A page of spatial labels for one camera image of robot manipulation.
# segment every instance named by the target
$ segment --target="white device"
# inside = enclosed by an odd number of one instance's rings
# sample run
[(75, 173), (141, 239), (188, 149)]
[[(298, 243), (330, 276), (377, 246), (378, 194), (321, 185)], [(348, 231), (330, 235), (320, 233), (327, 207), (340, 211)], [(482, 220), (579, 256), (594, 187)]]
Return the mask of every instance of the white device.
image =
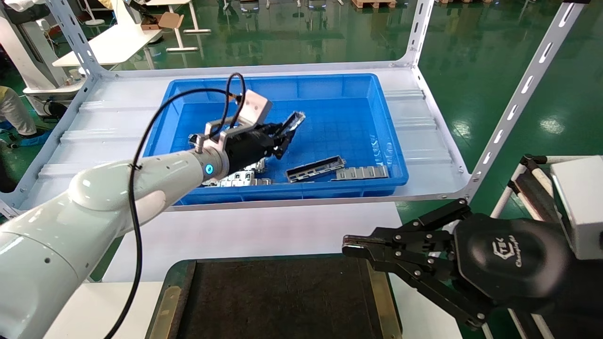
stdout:
[(555, 195), (568, 218), (563, 222), (569, 244), (580, 260), (603, 259), (603, 156), (551, 165)]

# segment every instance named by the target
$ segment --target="metal bracket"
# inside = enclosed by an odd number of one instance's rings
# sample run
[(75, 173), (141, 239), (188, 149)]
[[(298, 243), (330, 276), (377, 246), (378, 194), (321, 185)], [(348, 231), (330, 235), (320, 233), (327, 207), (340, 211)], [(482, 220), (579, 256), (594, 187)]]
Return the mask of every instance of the metal bracket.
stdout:
[(398, 60), (399, 62), (406, 63), (410, 67), (418, 65), (421, 50), (423, 49), (423, 41), (425, 41), (425, 34), (427, 33), (427, 26), (429, 25), (429, 17), (433, 8), (433, 0), (418, 0), (414, 19), (412, 20), (411, 35), (408, 37), (406, 54)]
[(463, 190), (463, 194), (468, 195), (469, 199), (473, 198), (484, 176), (490, 170), (511, 129), (517, 122), (528, 100), (534, 93), (534, 89), (538, 86), (542, 76), (545, 74), (584, 6), (584, 4), (565, 2), (557, 11), (517, 89), (513, 93), (507, 108), (504, 110), (498, 125), (496, 125), (494, 133), (479, 158), (478, 164), (473, 169), (471, 180), (469, 180), (469, 183)]
[(52, 15), (56, 18), (67, 43), (71, 46), (75, 55), (77, 55), (80, 65), (86, 71), (86, 76), (94, 81), (102, 73), (108, 72), (96, 61), (94, 52), (88, 44), (86, 35), (81, 30), (80, 24), (71, 10), (68, 1), (49, 0), (46, 4)]
[(9, 206), (7, 203), (2, 201), (2, 199), (0, 199), (0, 213), (2, 213), (2, 215), (7, 219), (12, 219), (23, 212), (13, 208), (12, 206)]

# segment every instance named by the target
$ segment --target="blue plastic bin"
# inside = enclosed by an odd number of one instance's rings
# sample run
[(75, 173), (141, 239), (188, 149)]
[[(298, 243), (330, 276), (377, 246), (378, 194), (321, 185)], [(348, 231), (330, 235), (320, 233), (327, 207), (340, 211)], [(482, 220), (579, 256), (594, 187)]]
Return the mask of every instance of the blue plastic bin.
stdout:
[[(383, 90), (373, 74), (304, 75), (246, 78), (245, 84), (273, 102), (266, 122), (284, 122), (294, 111), (306, 114), (281, 160), (267, 159), (266, 172), (256, 177), (273, 181), (267, 186), (201, 187), (178, 204), (224, 203), (253, 200), (377, 197), (391, 195), (408, 181), (402, 149), (391, 121)], [(174, 80), (163, 98), (185, 90), (226, 87), (226, 79)], [(231, 84), (240, 93), (238, 80)], [(234, 114), (230, 105), (229, 115)], [(188, 150), (188, 136), (205, 131), (208, 121), (219, 119), (224, 95), (195, 93), (174, 101), (153, 127), (145, 156)], [(386, 179), (330, 181), (335, 173), (289, 183), (285, 171), (332, 156), (346, 167), (387, 165)]]

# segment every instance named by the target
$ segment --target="metal frame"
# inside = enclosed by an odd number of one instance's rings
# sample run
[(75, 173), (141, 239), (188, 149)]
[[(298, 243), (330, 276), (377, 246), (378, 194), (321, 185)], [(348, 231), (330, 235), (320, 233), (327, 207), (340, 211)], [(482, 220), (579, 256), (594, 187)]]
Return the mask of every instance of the metal frame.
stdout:
[(528, 100), (532, 97), (534, 89), (538, 86), (542, 76), (545, 74), (584, 6), (585, 4), (576, 4), (573, 2), (564, 2), (561, 4), (549, 29), (536, 49), (536, 53), (530, 61), (526, 72), (521, 81), (519, 81), (519, 85), (513, 93), (507, 108), (503, 111), (500, 121), (496, 125), (496, 128), (494, 128), (494, 133), (490, 137), (484, 152), (479, 157), (478, 164), (473, 170), (472, 178), (464, 190), (469, 199), (475, 195), (484, 176), (490, 170), (500, 149), (511, 134), (511, 129), (515, 126)]
[[(77, 110), (81, 104), (86, 100), (88, 89), (93, 88), (97, 85), (100, 79), (106, 79), (106, 81), (114, 80), (115, 78), (159, 78), (159, 77), (222, 77), (228, 74), (230, 68), (205, 68), (205, 69), (176, 69), (176, 70), (152, 70), (152, 71), (119, 71), (110, 72), (102, 68), (97, 62), (96, 58), (86, 39), (82, 38), (83, 32), (80, 26), (77, 24), (77, 20), (73, 15), (71, 8), (68, 3), (63, 0), (51, 0), (48, 2), (48, 6), (57, 18), (61, 29), (66, 36), (70, 46), (75, 51), (76, 55), (80, 58), (82, 65), (88, 75), (88, 80), (84, 84), (80, 93), (75, 97), (74, 102), (70, 105), (69, 110), (61, 120), (61, 123), (53, 131), (49, 142), (42, 148), (42, 151), (38, 154), (28, 171), (25, 173), (23, 179), (19, 183), (17, 190), (10, 194), (0, 194), (0, 199), (9, 202), (9, 206), (19, 208), (23, 201), (27, 199), (27, 190), (36, 181), (36, 177), (40, 172), (40, 169), (45, 163), (51, 158), (52, 153), (57, 148), (59, 139), (62, 133), (69, 127), (73, 121), (74, 116), (77, 114)], [(417, 7), (415, 9), (414, 20), (411, 27), (411, 35), (409, 37), (406, 54), (399, 60), (393, 62), (359, 62), (359, 63), (326, 63), (326, 64), (306, 64), (296, 65), (295, 74), (312, 74), (312, 73), (327, 73), (327, 72), (354, 72), (354, 71), (366, 71), (372, 70), (375, 72), (381, 72), (381, 74), (387, 74), (388, 69), (402, 69), (405, 68), (410, 71), (414, 77), (414, 81), (422, 91), (425, 104), (429, 108), (429, 111), (433, 114), (433, 121), (435, 128), (437, 128), (441, 137), (444, 138), (447, 145), (455, 145), (452, 135), (447, 128), (446, 122), (443, 119), (441, 112), (434, 100), (429, 86), (423, 78), (419, 68), (418, 62), (420, 60), (420, 54), (425, 41), (425, 35), (427, 33), (429, 18), (433, 10), (433, 0), (417, 0)], [(534, 89), (540, 82), (543, 74), (548, 68), (551, 60), (558, 51), (561, 43), (567, 36), (570, 28), (576, 21), (576, 18), (584, 8), (584, 4), (568, 3), (565, 2), (561, 5), (559, 11), (555, 15), (551, 26), (547, 30), (540, 46), (536, 50), (532, 61), (530, 62), (521, 82), (519, 83), (515, 93), (511, 97), (507, 108), (504, 110), (503, 115), (496, 126), (494, 133), (492, 134), (488, 144), (486, 145), (482, 156), (478, 164), (476, 165), (473, 173), (471, 174), (469, 169), (466, 168), (463, 158), (458, 151), (458, 148), (449, 149), (450, 158), (458, 166), (458, 175), (453, 177), (453, 180), (459, 180), (460, 185), (463, 189), (456, 192), (446, 192), (444, 194), (428, 194), (428, 195), (416, 195), (414, 192), (405, 191), (403, 197), (379, 197), (379, 198), (342, 198), (342, 199), (327, 199), (320, 201), (302, 200), (302, 201), (263, 201), (263, 204), (254, 204), (250, 202), (245, 203), (233, 203), (233, 204), (220, 204), (220, 205), (203, 205), (203, 206), (180, 206), (174, 208), (174, 211), (188, 210), (188, 209), (215, 209), (215, 208), (250, 208), (250, 207), (270, 207), (270, 206), (295, 206), (300, 204), (334, 204), (334, 203), (358, 203), (358, 202), (375, 202), (375, 201), (398, 201), (398, 200), (430, 200), (430, 199), (447, 199), (447, 198), (459, 198), (464, 197), (471, 199), (475, 192), (478, 190), (484, 176), (494, 162), (496, 156), (500, 152), (502, 145), (507, 139), (511, 129), (517, 122), (517, 119), (530, 96), (534, 92)], [(237, 71), (245, 74), (256, 74), (263, 75), (268, 73), (281, 73), (291, 74), (291, 65), (274, 65), (274, 66), (243, 66), (237, 68)], [(407, 93), (392, 93), (395, 97), (401, 97), (408, 95)]]

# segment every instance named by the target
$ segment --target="white shelf surface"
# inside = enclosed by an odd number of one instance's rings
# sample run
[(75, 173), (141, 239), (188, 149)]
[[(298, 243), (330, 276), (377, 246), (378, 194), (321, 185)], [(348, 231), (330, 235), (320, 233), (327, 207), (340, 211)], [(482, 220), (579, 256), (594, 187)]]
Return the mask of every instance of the white shelf surface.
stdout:
[[(247, 77), (373, 73), (379, 78), (409, 171), (409, 180), (393, 196), (181, 206), (187, 209), (256, 208), (400, 200), (426, 200), (463, 189), (469, 180), (458, 148), (417, 71), (388, 63), (248, 66), (237, 68)], [(101, 163), (131, 159), (144, 128), (159, 107), (169, 83), (180, 78), (226, 77), (232, 68), (129, 71), (102, 78), (19, 209), (27, 210), (63, 192), (79, 170)], [(270, 93), (262, 93), (270, 98)]]

